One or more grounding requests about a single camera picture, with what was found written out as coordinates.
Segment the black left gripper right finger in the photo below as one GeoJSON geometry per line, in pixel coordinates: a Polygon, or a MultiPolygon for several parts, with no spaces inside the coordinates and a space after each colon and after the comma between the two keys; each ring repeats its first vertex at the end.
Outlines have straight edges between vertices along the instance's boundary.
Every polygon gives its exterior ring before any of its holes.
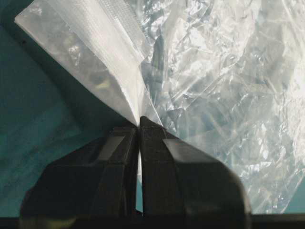
{"type": "Polygon", "coordinates": [[[227,166],[145,116],[140,127],[145,215],[249,216],[244,187],[227,166]]]}

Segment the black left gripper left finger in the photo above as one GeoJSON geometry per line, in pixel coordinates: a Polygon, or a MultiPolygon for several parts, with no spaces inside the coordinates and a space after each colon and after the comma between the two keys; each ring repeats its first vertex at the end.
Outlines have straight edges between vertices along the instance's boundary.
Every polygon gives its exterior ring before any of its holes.
{"type": "Polygon", "coordinates": [[[132,124],[48,164],[21,206],[24,218],[120,218],[136,207],[138,129],[132,124]]]}

